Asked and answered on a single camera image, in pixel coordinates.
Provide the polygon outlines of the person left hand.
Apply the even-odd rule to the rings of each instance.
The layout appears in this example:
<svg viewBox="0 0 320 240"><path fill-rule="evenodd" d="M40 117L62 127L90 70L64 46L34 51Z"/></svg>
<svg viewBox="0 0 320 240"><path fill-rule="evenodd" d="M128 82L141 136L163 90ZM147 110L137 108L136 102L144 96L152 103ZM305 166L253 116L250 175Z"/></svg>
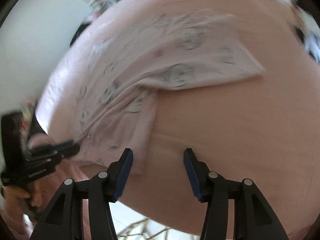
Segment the person left hand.
<svg viewBox="0 0 320 240"><path fill-rule="evenodd" d="M31 207L41 207L43 204L42 192L37 181L28 184L27 190L18 186L4 187L4 199L4 210L14 219L23 215L22 203L25 200Z"/></svg>

